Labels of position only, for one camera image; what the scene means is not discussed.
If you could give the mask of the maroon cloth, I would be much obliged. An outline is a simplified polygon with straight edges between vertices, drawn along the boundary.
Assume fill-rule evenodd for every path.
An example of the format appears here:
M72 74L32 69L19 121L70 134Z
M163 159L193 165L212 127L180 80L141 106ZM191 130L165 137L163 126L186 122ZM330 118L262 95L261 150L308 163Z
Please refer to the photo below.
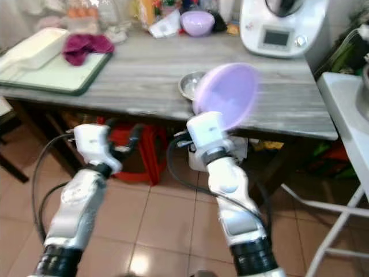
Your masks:
M113 53L115 45L103 34L73 33L63 46L62 55L72 66L81 66L90 53Z

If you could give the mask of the small purple plastic bowl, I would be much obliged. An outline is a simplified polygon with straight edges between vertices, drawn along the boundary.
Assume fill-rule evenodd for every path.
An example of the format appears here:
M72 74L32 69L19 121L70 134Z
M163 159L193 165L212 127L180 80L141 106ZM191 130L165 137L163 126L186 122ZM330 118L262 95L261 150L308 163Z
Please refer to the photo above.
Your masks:
M203 10L190 10L182 13L181 26L193 37L210 35L214 27L214 16Z

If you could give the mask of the row of brown eggs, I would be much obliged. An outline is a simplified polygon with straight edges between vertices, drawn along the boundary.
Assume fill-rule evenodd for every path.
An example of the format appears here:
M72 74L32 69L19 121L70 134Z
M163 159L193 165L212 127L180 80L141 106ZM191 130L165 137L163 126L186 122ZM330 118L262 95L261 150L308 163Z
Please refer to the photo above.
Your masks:
M70 19L94 18L98 19L97 8L92 6L72 6L67 8L66 15Z

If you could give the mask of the large lilac plastic bowl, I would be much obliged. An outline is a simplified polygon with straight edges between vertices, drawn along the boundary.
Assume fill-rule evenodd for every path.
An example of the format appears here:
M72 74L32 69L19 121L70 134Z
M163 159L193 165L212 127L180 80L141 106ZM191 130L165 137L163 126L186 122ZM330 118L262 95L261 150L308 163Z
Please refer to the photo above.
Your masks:
M247 63L226 63L206 72L193 98L195 114L216 111L222 114L223 129L240 126L257 102L260 72Z

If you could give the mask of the white paper packet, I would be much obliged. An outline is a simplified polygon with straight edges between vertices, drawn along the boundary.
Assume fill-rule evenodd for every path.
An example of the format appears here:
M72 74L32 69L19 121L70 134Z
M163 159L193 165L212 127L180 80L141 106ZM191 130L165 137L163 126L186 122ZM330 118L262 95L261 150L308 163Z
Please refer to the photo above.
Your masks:
M155 39L163 39L179 34L181 29L181 13L174 10L149 27L150 34Z

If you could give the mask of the dark wooden marble-top table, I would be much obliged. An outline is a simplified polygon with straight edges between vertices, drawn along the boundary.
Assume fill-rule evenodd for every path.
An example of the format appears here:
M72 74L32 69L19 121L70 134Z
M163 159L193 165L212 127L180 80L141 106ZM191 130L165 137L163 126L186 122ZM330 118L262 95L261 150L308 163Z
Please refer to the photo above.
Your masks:
M154 39L133 30L80 96L3 87L2 96L41 143L59 134L48 113L74 111L182 128L192 116L180 95L185 74L243 62L260 74L258 101L237 136L282 141L284 148L261 174L264 185L280 184L321 140L339 137L304 58L276 59L249 53L231 35Z

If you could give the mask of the white plastic storage bin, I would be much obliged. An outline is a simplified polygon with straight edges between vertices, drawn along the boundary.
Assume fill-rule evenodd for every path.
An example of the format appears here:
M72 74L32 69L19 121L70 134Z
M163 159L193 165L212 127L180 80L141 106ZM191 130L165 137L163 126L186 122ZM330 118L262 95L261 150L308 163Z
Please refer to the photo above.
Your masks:
M207 172L208 164L213 163L218 152L225 152L237 163L247 158L248 139L229 136L227 139L216 140L205 145L192 143L187 146L188 164L192 170Z

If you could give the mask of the long white plastic box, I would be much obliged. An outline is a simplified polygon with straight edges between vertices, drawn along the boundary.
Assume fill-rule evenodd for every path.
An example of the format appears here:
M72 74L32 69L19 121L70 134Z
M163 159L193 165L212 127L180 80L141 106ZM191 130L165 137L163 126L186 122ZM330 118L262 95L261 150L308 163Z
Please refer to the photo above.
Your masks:
M0 74L9 74L16 69L40 69L60 55L69 30L45 27L22 40L0 58Z

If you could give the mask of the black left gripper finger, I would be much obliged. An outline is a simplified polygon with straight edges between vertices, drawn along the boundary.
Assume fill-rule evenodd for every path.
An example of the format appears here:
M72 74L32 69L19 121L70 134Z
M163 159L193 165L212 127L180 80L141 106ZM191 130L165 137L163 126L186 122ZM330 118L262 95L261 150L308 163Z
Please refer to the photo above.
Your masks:
M145 125L142 123L137 123L131 128L131 132L129 134L129 140L126 144L127 152L132 152L132 150L135 150L137 145L139 145L141 134L143 130L145 129Z

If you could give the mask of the small steel bowl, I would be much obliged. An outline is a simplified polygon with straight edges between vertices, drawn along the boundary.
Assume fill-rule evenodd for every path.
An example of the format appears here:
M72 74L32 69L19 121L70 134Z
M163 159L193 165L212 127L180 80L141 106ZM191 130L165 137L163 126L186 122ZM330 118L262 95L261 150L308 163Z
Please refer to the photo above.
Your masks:
M196 71L185 74L178 82L178 90L183 98L193 102L196 96L198 83L206 76L208 72Z

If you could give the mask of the white kitchen food processor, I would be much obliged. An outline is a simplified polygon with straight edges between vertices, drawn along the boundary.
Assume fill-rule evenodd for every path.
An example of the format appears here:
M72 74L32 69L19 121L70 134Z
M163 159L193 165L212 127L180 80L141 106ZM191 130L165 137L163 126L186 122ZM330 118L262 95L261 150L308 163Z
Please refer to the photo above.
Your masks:
M301 57L316 42L329 0L242 0L239 32L251 53Z

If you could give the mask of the green-rimmed white tray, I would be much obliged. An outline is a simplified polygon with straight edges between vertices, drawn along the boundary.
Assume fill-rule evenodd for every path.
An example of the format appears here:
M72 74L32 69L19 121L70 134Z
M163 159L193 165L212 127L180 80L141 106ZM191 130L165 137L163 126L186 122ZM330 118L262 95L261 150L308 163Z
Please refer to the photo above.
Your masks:
M81 66L73 66L59 54L37 69L2 57L0 85L79 96L87 92L112 57L113 53L92 53Z

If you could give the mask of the white folding table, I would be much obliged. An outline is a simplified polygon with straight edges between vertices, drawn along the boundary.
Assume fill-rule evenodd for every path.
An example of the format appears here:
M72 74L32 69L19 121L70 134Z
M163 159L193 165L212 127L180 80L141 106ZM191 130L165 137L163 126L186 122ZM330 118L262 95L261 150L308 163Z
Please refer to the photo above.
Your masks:
M286 184L281 186L285 192L303 205L339 214L338 219L317 248L307 269L306 277L314 277L327 254L369 260L369 253L332 248L332 243L351 216L369 219L369 208L358 207L361 200L369 201L369 122L358 113L356 108L361 85L360 76L348 76L335 72L325 72L318 81L319 90L321 90L330 116L347 151L349 161L360 181L358 189L355 190L348 203L334 205L323 201L304 200Z

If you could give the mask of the red plastic stool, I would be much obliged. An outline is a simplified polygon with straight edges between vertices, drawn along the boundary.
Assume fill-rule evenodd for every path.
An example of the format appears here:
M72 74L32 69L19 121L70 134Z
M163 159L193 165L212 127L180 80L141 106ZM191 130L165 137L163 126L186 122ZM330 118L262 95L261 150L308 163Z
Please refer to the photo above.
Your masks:
M116 146L127 144L131 128L135 125L127 122L118 122L114 118L98 118L97 122L110 127L109 140ZM161 158L159 153L166 152L168 136L166 130L161 126L144 125L145 129L136 147L144 171L131 173L131 171L122 170L113 176L125 182L147 182L150 186L155 186L161 181L161 174L167 165L166 158Z

